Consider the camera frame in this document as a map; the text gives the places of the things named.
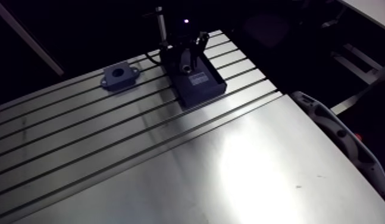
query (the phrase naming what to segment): cable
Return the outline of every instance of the cable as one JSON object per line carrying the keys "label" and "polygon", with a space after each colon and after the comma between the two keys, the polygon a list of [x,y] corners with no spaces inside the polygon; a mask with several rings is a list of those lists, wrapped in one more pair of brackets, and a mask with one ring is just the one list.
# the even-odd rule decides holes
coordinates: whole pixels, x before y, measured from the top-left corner
{"label": "cable", "polygon": [[145,53],[145,56],[154,64],[161,66],[163,63],[160,63],[159,61],[155,61],[148,53]]}

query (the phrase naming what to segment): aluminum surface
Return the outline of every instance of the aluminum surface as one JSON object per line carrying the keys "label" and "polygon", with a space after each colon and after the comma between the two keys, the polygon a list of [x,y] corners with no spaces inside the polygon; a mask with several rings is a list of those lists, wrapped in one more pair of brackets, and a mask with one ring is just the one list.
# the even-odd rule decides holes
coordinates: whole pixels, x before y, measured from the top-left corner
{"label": "aluminum surface", "polygon": [[[110,93],[102,70],[0,106],[0,223],[18,220],[280,96],[220,31],[206,56],[224,95],[183,111],[166,74],[145,56],[137,85]],[[156,60],[158,51],[150,52]]]}
{"label": "aluminum surface", "polygon": [[385,202],[288,96],[246,112],[16,224],[385,224]]}

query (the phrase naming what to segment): vertical post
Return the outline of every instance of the vertical post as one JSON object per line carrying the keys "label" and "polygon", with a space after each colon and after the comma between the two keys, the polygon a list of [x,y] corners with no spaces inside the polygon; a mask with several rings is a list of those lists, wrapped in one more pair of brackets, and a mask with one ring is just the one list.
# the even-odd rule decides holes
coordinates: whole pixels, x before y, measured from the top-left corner
{"label": "vertical post", "polygon": [[[162,11],[162,7],[156,7],[156,12],[160,13]],[[164,42],[167,38],[166,25],[164,24],[163,14],[158,14],[158,23],[159,23],[159,31],[160,37],[162,38],[162,42]]]}
{"label": "vertical post", "polygon": [[64,72],[62,68],[44,51],[44,49],[38,45],[38,43],[27,33],[27,31],[21,26],[20,23],[10,14],[10,12],[0,3],[0,16],[5,20],[5,22],[40,56],[41,59],[48,66],[50,66],[53,71],[58,75],[62,75]]}

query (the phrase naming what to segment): hole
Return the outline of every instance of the hole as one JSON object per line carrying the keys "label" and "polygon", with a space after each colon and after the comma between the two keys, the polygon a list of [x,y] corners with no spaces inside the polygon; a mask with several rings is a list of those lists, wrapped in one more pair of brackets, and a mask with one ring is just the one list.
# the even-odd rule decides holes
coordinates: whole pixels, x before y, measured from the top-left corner
{"label": "hole", "polygon": [[186,73],[190,73],[191,67],[190,66],[183,66],[183,71],[185,71]]}
{"label": "hole", "polygon": [[112,71],[112,75],[114,77],[120,77],[124,74],[124,70],[123,69],[115,69],[114,71]]}

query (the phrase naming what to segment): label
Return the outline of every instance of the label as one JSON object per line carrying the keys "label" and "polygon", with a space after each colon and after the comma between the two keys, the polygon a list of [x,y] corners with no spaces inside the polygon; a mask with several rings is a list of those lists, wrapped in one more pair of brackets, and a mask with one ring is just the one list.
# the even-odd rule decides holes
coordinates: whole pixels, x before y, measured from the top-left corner
{"label": "label", "polygon": [[204,72],[194,74],[189,76],[189,80],[191,81],[193,86],[199,85],[201,83],[209,81],[208,76]]}

